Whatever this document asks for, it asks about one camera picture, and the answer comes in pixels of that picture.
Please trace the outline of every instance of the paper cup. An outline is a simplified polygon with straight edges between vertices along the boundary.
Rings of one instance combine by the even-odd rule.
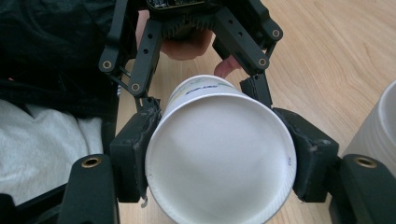
[[[146,157],[154,199],[177,223],[263,223],[287,199],[295,172],[282,121],[214,76],[176,88]]]
[[[384,90],[346,148],[346,154],[360,154],[381,161],[396,177],[396,81]]]

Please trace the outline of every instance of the gray cloth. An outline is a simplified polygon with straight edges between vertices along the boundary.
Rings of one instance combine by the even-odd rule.
[[[66,183],[73,163],[103,153],[99,118],[0,100],[0,192],[16,205]]]

